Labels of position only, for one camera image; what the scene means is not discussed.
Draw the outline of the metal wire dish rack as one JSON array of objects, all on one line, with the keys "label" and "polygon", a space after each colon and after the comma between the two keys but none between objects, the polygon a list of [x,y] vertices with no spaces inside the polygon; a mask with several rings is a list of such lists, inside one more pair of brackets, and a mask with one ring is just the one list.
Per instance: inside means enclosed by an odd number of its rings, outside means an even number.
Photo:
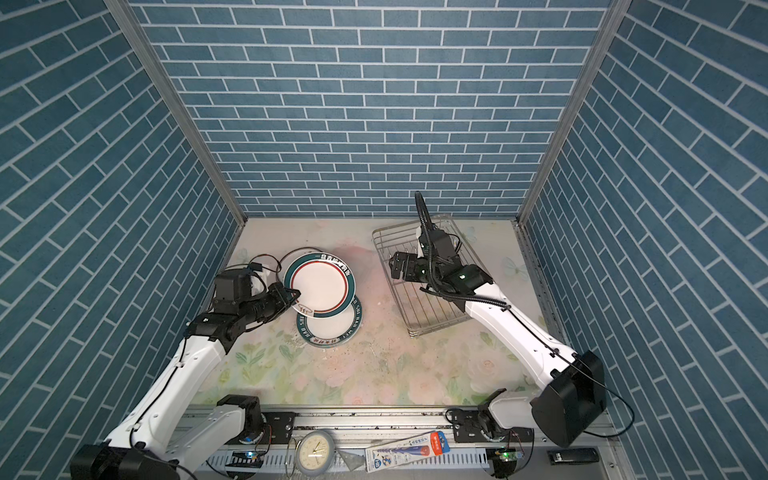
[{"label": "metal wire dish rack", "polygon": [[[469,245],[469,240],[448,215],[432,218],[434,228],[451,240],[450,256],[435,258],[435,278],[442,289],[456,295],[457,285],[464,282],[477,287],[490,274]],[[457,325],[470,316],[450,299],[438,295],[428,283],[428,260],[424,257],[419,220],[400,222],[378,228],[372,241],[387,276],[387,283],[395,298],[410,336],[418,337]]]}]

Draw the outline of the aluminium corner post left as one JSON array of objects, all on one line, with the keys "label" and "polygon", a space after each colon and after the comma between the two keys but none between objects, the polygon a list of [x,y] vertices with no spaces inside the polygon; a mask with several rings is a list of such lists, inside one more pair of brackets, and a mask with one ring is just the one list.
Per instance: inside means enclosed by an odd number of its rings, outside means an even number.
[{"label": "aluminium corner post left", "polygon": [[160,97],[168,108],[170,114],[178,124],[184,138],[188,141],[196,154],[199,163],[208,174],[217,192],[228,207],[235,222],[242,228],[247,221],[247,216],[236,200],[232,189],[226,182],[210,149],[191,118],[170,76],[166,72],[157,52],[152,46],[142,26],[139,24],[129,2],[123,0],[105,0],[104,3],[129,45],[135,52],[153,86],[160,94]]}]

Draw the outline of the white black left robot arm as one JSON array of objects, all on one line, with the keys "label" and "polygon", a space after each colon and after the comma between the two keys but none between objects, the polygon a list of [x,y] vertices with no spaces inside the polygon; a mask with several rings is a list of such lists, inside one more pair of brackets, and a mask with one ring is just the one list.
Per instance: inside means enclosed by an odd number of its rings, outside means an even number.
[{"label": "white black left robot arm", "polygon": [[179,421],[208,375],[226,360],[237,339],[291,309],[300,291],[280,282],[249,297],[225,301],[199,314],[177,352],[146,395],[100,444],[81,447],[70,462],[74,479],[191,479],[228,441],[256,443],[266,420],[255,396],[228,394],[213,412],[177,441]]}]

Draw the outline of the blue white toothpaste box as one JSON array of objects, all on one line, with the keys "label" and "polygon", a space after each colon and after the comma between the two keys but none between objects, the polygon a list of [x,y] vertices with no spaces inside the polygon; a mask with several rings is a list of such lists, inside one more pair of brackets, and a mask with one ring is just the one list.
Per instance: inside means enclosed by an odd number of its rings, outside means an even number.
[{"label": "blue white toothpaste box", "polygon": [[365,449],[366,472],[375,473],[439,457],[450,450],[446,436],[440,431],[371,446]]}]

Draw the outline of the aluminium corner post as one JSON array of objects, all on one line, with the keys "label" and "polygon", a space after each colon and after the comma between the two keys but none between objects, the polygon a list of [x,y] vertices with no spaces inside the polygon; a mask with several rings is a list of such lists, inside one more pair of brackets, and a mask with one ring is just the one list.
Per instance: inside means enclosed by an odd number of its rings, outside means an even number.
[{"label": "aluminium corner post", "polygon": [[601,21],[595,41],[585,58],[584,65],[574,84],[573,92],[570,94],[568,102],[563,109],[558,126],[552,135],[548,149],[542,157],[541,163],[533,177],[531,187],[521,206],[519,215],[517,216],[519,224],[525,224],[531,217],[547,178],[557,162],[558,155],[564,146],[579,110],[586,99],[589,89],[597,76],[599,68],[605,59],[607,51],[630,5],[630,0],[616,0],[610,2],[609,8]]},{"label": "aluminium corner post", "polygon": [[236,200],[232,189],[226,182],[210,149],[191,118],[170,76],[166,72],[157,52],[152,46],[142,26],[139,24],[129,2],[123,0],[105,0],[104,3],[129,45],[135,52],[153,86],[160,94],[160,97],[168,108],[170,114],[178,124],[184,138],[188,141],[196,154],[199,163],[208,174],[217,192],[228,207],[235,222],[242,228],[247,221],[247,216]]}]

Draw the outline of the aluminium front rail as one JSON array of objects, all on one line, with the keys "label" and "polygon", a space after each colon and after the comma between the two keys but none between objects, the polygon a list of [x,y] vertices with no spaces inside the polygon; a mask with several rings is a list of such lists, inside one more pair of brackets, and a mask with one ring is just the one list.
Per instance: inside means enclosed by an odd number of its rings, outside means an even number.
[{"label": "aluminium front rail", "polygon": [[[231,471],[237,469],[246,473],[263,472],[266,474],[291,472],[293,450],[298,442],[310,432],[316,430],[328,431],[336,443],[339,451],[349,451],[350,454],[363,455],[364,449],[371,446],[383,445],[393,441],[411,438],[426,434],[431,431],[441,431],[446,436],[450,452],[440,456],[437,460],[417,461],[398,467],[401,469],[426,468],[469,470],[481,468],[483,461],[487,460],[485,450],[506,446],[506,436],[502,440],[488,440],[477,423],[477,409],[469,407],[455,407],[462,412],[459,419],[448,417],[457,425],[446,418],[448,407],[420,407],[420,406],[299,406],[299,405],[266,405],[262,406],[262,415],[266,423],[272,428],[272,443],[267,459],[260,469],[255,466],[227,467]],[[171,444],[186,435],[194,427],[202,426],[205,419],[213,412],[214,406],[192,405],[182,415],[179,423],[171,435]],[[534,428],[515,427],[515,434],[511,435],[510,446],[519,448],[519,437],[525,451],[533,446],[536,462],[547,463],[546,452],[557,447],[543,433]],[[223,472],[225,451],[235,450],[266,450],[266,438],[258,447],[241,445],[236,440],[227,441],[225,446],[218,447],[216,455],[209,462],[214,468]],[[581,436],[570,447],[562,448],[587,448],[593,447],[598,451],[599,462],[598,477],[604,479],[636,479],[631,471],[628,457],[618,440],[600,439],[594,436]]]}]

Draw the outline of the aluminium corner post right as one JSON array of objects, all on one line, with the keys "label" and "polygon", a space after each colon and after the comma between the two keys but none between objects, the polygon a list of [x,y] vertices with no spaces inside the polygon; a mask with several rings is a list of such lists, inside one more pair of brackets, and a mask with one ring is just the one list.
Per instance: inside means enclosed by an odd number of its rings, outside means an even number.
[{"label": "aluminium corner post right", "polygon": [[548,149],[542,157],[541,163],[533,177],[531,187],[521,206],[519,215],[517,216],[519,224],[525,224],[531,217],[547,178],[557,162],[558,155],[564,146],[579,110],[586,99],[589,89],[597,76],[599,68],[605,59],[607,51],[630,5],[630,0],[616,0],[610,2],[609,8],[601,21],[595,41],[585,58],[584,65],[574,84],[573,92],[570,94],[568,102],[563,109],[558,126],[552,135]]}]

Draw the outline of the round white dial timer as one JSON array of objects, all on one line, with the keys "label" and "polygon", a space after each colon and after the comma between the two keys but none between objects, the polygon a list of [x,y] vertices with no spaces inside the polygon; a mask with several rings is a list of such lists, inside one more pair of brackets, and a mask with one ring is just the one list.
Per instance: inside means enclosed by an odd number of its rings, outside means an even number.
[{"label": "round white dial timer", "polygon": [[325,430],[315,430],[298,443],[294,465],[303,475],[318,477],[331,468],[335,455],[336,444],[332,435]]}]

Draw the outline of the second-last hao wei plate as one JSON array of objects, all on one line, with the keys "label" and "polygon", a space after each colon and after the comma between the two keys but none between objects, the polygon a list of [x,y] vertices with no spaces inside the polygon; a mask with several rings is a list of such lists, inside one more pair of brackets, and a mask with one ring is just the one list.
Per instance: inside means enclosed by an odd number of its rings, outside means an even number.
[{"label": "second-last hao wei plate", "polygon": [[317,348],[333,348],[349,341],[361,327],[362,304],[354,297],[351,304],[341,313],[329,318],[312,318],[303,314],[296,317],[300,337]]}]

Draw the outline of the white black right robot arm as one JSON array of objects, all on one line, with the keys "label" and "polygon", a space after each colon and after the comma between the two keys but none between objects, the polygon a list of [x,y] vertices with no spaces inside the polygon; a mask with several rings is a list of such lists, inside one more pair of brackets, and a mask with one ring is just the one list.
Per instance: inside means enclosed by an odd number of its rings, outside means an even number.
[{"label": "white black right robot arm", "polygon": [[428,293],[456,304],[516,356],[540,389],[530,400],[533,421],[555,445],[570,446],[604,412],[602,361],[590,351],[578,354],[548,334],[478,265],[397,252],[389,269],[392,278],[423,284]]}]

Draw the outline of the black device on rail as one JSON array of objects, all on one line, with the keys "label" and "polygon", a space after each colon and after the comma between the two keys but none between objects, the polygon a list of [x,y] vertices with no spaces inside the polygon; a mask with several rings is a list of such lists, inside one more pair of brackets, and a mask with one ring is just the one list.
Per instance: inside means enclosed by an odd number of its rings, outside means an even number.
[{"label": "black device on rail", "polygon": [[547,451],[551,465],[587,465],[600,462],[598,450],[592,447],[552,449]]}]

